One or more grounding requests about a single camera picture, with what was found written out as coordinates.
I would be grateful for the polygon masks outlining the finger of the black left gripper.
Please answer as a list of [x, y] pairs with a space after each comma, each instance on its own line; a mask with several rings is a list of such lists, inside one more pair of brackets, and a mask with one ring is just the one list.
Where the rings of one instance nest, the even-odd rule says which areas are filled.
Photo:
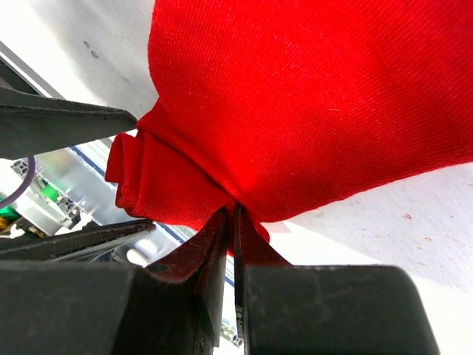
[[155, 224], [152, 221], [140, 219], [35, 240], [23, 240], [19, 237], [1, 242], [1, 260], [45, 261], [74, 254], [82, 256], [87, 252], [127, 243], [142, 232], [154, 230]]
[[1, 157], [15, 160], [136, 127], [128, 111], [1, 89]]

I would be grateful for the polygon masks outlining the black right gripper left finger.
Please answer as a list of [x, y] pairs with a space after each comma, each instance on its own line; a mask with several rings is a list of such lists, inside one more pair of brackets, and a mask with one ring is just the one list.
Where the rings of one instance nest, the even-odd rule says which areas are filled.
[[212, 354], [220, 341], [228, 215], [149, 266], [1, 260], [3, 354]]

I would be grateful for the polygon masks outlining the red Santa sock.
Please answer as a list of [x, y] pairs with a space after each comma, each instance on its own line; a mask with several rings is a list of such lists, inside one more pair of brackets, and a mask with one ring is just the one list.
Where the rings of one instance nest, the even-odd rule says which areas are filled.
[[133, 217], [261, 226], [472, 160], [470, 1], [157, 1], [148, 58], [105, 174]]

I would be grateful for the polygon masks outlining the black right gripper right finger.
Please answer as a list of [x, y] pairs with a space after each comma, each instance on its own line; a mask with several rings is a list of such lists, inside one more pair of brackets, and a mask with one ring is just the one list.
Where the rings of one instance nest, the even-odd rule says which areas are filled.
[[411, 277], [394, 266], [295, 266], [234, 211], [236, 322], [247, 354], [438, 354]]

